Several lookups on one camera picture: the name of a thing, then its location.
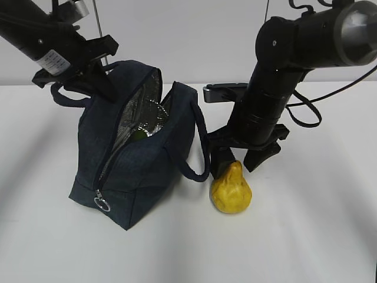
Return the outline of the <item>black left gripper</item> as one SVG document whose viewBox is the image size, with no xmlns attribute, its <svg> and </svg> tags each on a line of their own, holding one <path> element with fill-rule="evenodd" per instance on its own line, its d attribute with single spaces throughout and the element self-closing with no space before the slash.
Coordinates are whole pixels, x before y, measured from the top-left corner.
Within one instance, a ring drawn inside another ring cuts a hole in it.
<svg viewBox="0 0 377 283">
<path fill-rule="evenodd" d="M 68 55 L 54 49 L 36 61 L 41 67 L 32 82 L 43 88 L 49 83 L 59 83 L 67 91 L 101 98 L 115 103 L 117 92 L 104 71 L 101 59 L 115 55 L 118 42 L 110 35 L 88 40 L 81 48 Z"/>
</svg>

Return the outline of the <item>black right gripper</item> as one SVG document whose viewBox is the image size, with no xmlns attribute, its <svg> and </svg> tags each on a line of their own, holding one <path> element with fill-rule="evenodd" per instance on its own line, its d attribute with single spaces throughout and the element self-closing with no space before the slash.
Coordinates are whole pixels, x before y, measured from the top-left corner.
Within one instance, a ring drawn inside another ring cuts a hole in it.
<svg viewBox="0 0 377 283">
<path fill-rule="evenodd" d="M 224 126 L 207 135 L 209 150 L 211 151 L 210 170 L 214 179 L 218 179 L 230 164 L 236 161 L 231 148 L 247 149 L 243 164 L 251 173 L 267 159 L 281 151 L 279 140 L 285 140 L 289 135 L 288 128 L 283 124 L 277 124 L 267 141 L 255 145 L 251 142 L 236 139 L 228 126 Z"/>
</svg>

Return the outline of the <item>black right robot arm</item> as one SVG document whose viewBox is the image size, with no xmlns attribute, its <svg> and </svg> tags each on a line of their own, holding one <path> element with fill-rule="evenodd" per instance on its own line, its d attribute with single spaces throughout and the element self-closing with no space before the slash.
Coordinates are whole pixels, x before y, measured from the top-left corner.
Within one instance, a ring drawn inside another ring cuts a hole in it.
<svg viewBox="0 0 377 283">
<path fill-rule="evenodd" d="M 376 59 L 376 4 L 332 1 L 316 12 L 301 5 L 300 18 L 271 17 L 256 38 L 257 64 L 248 83 L 209 84 L 207 103 L 233 102 L 225 126 L 209 134 L 211 174 L 220 177 L 235 160 L 234 148 L 246 149 L 244 165 L 253 171 L 280 152 L 289 130 L 279 123 L 291 96 L 313 107 L 296 91 L 319 68 L 367 65 Z"/>
</svg>

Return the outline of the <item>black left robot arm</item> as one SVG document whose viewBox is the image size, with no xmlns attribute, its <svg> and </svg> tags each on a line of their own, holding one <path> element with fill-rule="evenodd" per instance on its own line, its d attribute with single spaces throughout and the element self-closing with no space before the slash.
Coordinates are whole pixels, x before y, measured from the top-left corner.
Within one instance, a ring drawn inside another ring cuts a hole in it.
<svg viewBox="0 0 377 283">
<path fill-rule="evenodd" d="M 40 66 L 32 82 L 47 84 L 55 97 L 60 88 L 115 102 L 118 94 L 101 60 L 115 55 L 118 43 L 109 36 L 91 40 L 77 22 L 89 12 L 84 1 L 52 1 L 44 12 L 34 1 L 1 1 L 1 37 Z"/>
</svg>

